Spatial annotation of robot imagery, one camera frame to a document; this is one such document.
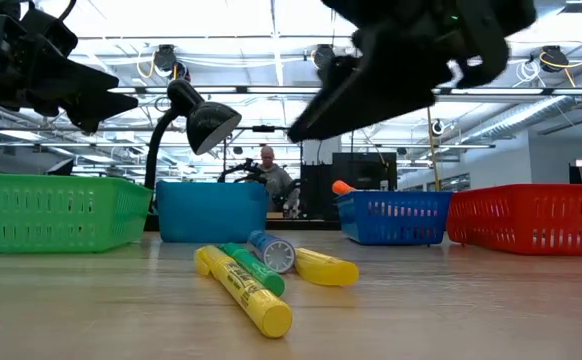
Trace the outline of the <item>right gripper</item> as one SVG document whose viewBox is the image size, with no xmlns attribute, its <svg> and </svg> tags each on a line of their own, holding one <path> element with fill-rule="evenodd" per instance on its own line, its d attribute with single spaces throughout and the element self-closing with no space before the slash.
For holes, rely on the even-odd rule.
<svg viewBox="0 0 582 360">
<path fill-rule="evenodd" d="M 485 85 L 507 67 L 506 38 L 536 20 L 531 0 L 325 0 L 355 25 L 359 57 L 335 56 L 321 89 L 288 131 L 294 142 L 326 140 L 435 102 L 432 90 Z"/>
</svg>

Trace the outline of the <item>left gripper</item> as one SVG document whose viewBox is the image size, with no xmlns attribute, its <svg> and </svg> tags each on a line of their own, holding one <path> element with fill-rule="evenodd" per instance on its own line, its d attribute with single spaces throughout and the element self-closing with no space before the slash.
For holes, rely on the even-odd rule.
<svg viewBox="0 0 582 360">
<path fill-rule="evenodd" d="M 107 92 L 117 77 L 69 59 L 78 40 L 64 20 L 70 7 L 54 17 L 36 7 L 0 7 L 0 106 L 31 108 L 45 116 L 59 113 L 57 98 L 73 125 L 86 133 L 138 106 L 134 97 Z M 40 82 L 45 80 L 45 90 Z"/>
</svg>

